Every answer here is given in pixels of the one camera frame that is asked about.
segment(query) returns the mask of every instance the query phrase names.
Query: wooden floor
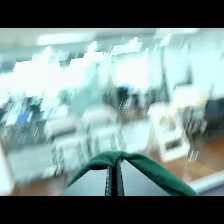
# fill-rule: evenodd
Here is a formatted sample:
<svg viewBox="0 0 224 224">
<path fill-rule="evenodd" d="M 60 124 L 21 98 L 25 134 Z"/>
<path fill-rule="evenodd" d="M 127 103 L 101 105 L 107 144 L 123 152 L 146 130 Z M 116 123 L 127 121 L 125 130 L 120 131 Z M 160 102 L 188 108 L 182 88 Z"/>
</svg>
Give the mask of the wooden floor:
<svg viewBox="0 0 224 224">
<path fill-rule="evenodd" d="M 199 149 L 196 161 L 182 158 L 162 163 L 157 153 L 153 152 L 149 156 L 185 182 L 197 180 L 224 170 L 224 136 L 208 143 L 196 142 L 195 147 Z M 60 195 L 64 191 L 67 182 L 67 178 L 64 176 L 41 180 L 17 188 L 12 196 Z"/>
</svg>

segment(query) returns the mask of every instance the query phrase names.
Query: green fabric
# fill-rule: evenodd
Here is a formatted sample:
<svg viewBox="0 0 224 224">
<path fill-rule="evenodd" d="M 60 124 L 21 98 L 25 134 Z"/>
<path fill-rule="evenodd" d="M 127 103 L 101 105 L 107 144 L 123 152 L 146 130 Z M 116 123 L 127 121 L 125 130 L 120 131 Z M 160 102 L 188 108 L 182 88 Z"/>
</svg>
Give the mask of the green fabric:
<svg viewBox="0 0 224 224">
<path fill-rule="evenodd" d="M 94 157 L 83 169 L 80 170 L 69 186 L 89 170 L 106 169 L 107 166 L 113 167 L 119 158 L 126 159 L 135 168 L 145 174 L 148 178 L 172 196 L 198 196 L 198 193 L 195 192 L 190 186 L 174 176 L 159 163 L 140 154 L 129 154 L 121 151 L 104 152 Z"/>
</svg>

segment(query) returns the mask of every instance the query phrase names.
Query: garment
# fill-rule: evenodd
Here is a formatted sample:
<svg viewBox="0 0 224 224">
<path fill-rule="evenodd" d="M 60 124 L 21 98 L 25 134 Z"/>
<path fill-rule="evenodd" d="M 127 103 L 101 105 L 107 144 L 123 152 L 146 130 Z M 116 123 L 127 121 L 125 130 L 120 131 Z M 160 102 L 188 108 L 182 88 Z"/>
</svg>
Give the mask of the garment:
<svg viewBox="0 0 224 224">
<path fill-rule="evenodd" d="M 118 159 L 126 159 L 135 168 L 145 174 L 171 196 L 198 196 L 198 193 L 195 192 L 190 186 L 174 176 L 159 163 L 140 154 L 129 154 L 122 151 L 108 151 L 97 155 L 89 161 L 83 169 L 80 170 L 69 186 L 71 186 L 89 170 L 106 169 L 107 166 L 114 167 Z"/>
</svg>

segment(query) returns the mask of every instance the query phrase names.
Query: brown floor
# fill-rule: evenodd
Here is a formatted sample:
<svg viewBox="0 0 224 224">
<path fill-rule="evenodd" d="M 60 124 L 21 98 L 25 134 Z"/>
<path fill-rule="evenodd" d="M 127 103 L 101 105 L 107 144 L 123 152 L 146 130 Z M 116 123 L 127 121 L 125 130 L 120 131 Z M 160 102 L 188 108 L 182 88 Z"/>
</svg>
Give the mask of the brown floor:
<svg viewBox="0 0 224 224">
<path fill-rule="evenodd" d="M 206 144 L 197 142 L 195 145 L 199 149 L 199 155 L 196 161 L 189 161 L 186 158 L 182 158 L 162 163 L 158 153 L 153 152 L 149 156 L 157 162 L 160 162 L 162 166 L 166 167 L 185 182 L 200 179 L 224 170 L 224 137 L 216 138 Z M 64 176 L 41 180 L 25 187 L 17 188 L 12 196 L 60 195 L 64 191 L 67 182 Z"/>
</svg>

